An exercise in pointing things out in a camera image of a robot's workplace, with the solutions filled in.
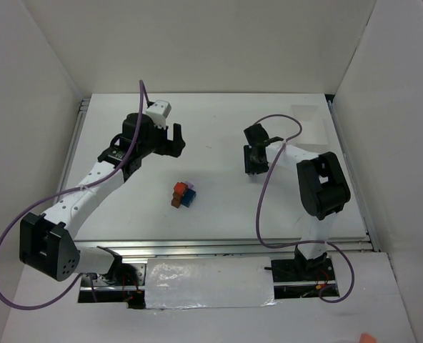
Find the orange-red wood cube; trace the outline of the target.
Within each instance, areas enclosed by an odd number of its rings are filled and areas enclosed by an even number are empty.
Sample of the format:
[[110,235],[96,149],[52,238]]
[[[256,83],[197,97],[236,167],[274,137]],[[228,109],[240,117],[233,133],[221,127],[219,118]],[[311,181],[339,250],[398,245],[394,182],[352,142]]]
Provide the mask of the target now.
[[174,193],[182,197],[187,189],[188,186],[184,182],[177,182],[174,186]]

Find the blue notched wood block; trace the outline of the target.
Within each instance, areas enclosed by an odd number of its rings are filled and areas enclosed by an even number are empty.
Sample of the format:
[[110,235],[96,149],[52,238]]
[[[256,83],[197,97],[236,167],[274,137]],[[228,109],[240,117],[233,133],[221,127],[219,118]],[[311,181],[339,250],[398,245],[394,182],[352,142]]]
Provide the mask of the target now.
[[181,198],[181,205],[185,207],[190,207],[191,203],[196,197],[196,192],[193,189],[187,189]]

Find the brown arch wood block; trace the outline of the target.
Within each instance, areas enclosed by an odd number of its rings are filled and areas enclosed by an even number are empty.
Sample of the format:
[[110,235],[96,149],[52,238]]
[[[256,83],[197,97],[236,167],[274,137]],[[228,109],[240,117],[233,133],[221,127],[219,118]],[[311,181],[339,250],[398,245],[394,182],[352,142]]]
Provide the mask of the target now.
[[175,208],[179,208],[181,206],[183,196],[181,194],[173,193],[172,194],[172,200],[171,205]]

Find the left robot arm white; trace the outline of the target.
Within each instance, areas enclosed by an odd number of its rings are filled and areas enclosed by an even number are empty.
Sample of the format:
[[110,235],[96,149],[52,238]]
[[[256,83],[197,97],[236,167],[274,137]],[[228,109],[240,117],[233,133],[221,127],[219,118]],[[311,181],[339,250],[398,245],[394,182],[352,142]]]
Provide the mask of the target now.
[[156,126],[148,114],[128,114],[122,131],[99,155],[76,191],[67,194],[42,214],[29,212],[20,222],[19,258],[24,264],[62,282],[73,273],[100,274],[112,278],[122,258],[108,248],[79,249],[75,236],[85,221],[115,190],[155,153],[178,158],[186,146],[181,125]]

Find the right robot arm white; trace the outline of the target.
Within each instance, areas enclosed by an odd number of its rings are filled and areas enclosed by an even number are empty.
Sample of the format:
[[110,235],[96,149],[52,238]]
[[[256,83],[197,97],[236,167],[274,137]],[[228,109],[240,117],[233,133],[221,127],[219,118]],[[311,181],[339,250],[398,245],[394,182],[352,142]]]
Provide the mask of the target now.
[[270,249],[282,244],[268,244],[261,236],[262,202],[270,177],[276,166],[297,173],[300,201],[311,221],[294,248],[294,271],[304,276],[323,269],[327,259],[327,243],[337,214],[351,199],[351,191],[337,155],[310,152],[287,143],[286,139],[270,137],[260,123],[244,130],[244,170],[248,175],[266,174],[256,212],[256,234],[259,242]]

